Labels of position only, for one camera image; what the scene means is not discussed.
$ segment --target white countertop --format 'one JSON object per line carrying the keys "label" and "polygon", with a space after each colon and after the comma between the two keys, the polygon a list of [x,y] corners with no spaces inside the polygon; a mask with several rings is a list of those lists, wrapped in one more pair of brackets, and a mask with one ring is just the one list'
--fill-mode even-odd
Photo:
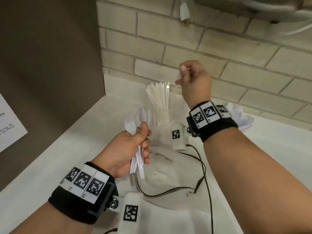
{"label": "white countertop", "polygon": [[[147,97],[142,97],[145,85],[105,75],[105,88],[107,96],[100,99],[0,192],[0,233],[9,233],[45,203],[69,169],[78,161],[91,160],[117,133],[124,130],[126,113],[148,103]],[[312,132],[255,117],[254,125],[246,135],[312,190]],[[198,139],[191,138],[190,143],[203,154]],[[215,233],[242,233],[209,168],[207,179],[213,197]],[[126,191],[136,191],[129,176],[118,179],[116,183],[120,196]],[[102,234],[117,227],[117,222],[116,213],[107,211],[99,218],[93,233]],[[209,230],[209,213],[167,210],[144,202],[141,233],[189,234],[207,233]]]}

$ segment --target brick wall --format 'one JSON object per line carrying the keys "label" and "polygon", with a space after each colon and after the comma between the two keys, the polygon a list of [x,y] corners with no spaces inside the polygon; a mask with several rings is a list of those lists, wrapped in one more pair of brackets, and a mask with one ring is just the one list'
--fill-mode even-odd
{"label": "brick wall", "polygon": [[312,29],[270,24],[187,0],[97,0],[103,72],[145,84],[174,82],[181,62],[197,59],[212,75],[213,97],[271,120],[312,130]]}

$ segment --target right hand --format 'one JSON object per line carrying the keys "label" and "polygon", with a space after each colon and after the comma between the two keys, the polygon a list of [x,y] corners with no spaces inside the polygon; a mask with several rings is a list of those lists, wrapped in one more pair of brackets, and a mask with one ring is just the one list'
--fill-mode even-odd
{"label": "right hand", "polygon": [[182,79],[176,81],[182,86],[182,95],[189,108],[211,101],[212,80],[198,61],[185,61],[180,65]]}

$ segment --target forearm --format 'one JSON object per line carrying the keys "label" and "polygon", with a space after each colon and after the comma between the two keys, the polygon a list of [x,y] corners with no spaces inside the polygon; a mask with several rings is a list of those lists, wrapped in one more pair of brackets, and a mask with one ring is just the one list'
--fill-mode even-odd
{"label": "forearm", "polygon": [[47,202],[11,234],[89,234],[93,227],[65,216]]}
{"label": "forearm", "polygon": [[312,231],[310,191],[238,129],[216,133],[204,149],[245,233]]}

